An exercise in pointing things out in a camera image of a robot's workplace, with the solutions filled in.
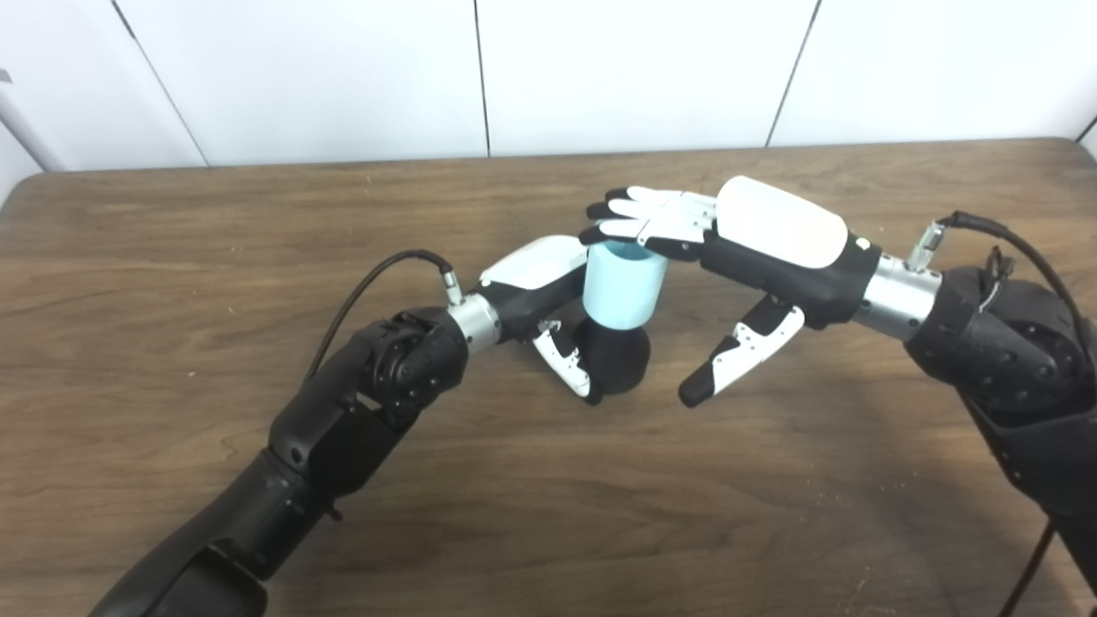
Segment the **wooden table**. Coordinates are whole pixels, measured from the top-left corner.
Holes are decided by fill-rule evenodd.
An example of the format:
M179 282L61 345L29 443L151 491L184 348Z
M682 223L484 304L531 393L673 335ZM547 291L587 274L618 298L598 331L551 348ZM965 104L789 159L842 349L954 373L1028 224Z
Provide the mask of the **wooden table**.
M38 176L0 212L0 614L86 614L217 494L383 257L431 248L467 283L577 233L609 188L737 173L895 255L957 207L1000 217L1097 312L1097 166L1065 141ZM988 248L955 232L935 265ZM443 301L431 268L398 268L351 325ZM758 295L672 265L646 381L596 408L531 348L476 357L286 563L269 615L993 615L1042 516L897 343L807 332L679 404ZM1058 541L1049 559L1018 615L1082 615Z

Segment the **white wall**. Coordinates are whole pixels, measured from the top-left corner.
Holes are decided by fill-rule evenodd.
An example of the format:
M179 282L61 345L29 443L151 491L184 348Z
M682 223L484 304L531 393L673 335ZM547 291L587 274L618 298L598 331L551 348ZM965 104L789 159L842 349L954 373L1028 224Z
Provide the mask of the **white wall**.
M484 156L472 0L120 0L211 165Z
M111 0L0 0L0 119L47 169L1075 138L1097 115L1094 0L822 0L806 44L815 0L118 2L136 41Z
M771 144L1075 139L1094 24L1094 0L823 0Z
M49 169L204 165L110 0L0 2L0 117Z
M493 155L764 146L814 0L479 0Z
M0 124L0 205L23 178L42 171L31 155L15 141L11 132Z

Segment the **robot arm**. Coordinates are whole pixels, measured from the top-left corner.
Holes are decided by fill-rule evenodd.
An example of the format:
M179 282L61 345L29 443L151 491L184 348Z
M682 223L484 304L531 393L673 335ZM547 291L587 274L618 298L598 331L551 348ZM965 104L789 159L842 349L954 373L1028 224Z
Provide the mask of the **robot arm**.
M858 322L904 344L957 389L1006 478L1043 508L1097 594L1097 396L1088 325L1050 266L1005 226L964 213L930 225L906 260L837 215L748 178L716 198L632 187L588 209L580 235L636 242L768 295L679 390L694 406L734 383L801 325ZM949 226L1006 238L1056 289L1009 280L997 248L984 268L937 272Z
M598 223L580 234L585 244L636 242L768 294L682 383L679 396L690 407L765 361L804 325L858 321L906 340L940 283L931 272L902 268L838 215L743 176L715 198L642 187L606 197L587 210Z
M548 317L583 294L586 247L534 240L488 268L450 306L404 311L358 330L271 424L269 442L213 503L134 565L92 617L259 617L267 581L335 502L361 489L419 414L461 383L470 356L533 340L588 402L597 389Z

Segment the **blue paper cup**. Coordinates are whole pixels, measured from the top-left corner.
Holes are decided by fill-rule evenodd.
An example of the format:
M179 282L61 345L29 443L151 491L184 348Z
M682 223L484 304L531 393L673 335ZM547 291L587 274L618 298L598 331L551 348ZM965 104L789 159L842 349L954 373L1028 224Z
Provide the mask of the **blue paper cup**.
M608 240L587 253L583 306L600 325L638 328L652 318L667 258L634 243Z

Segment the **black ball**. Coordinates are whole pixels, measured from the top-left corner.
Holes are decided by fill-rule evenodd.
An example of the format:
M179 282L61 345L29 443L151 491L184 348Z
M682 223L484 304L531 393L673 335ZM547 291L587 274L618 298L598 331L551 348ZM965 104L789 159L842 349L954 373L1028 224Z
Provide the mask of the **black ball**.
M590 380L604 394L627 392L644 379L652 343L644 328L615 330L587 317L573 335Z

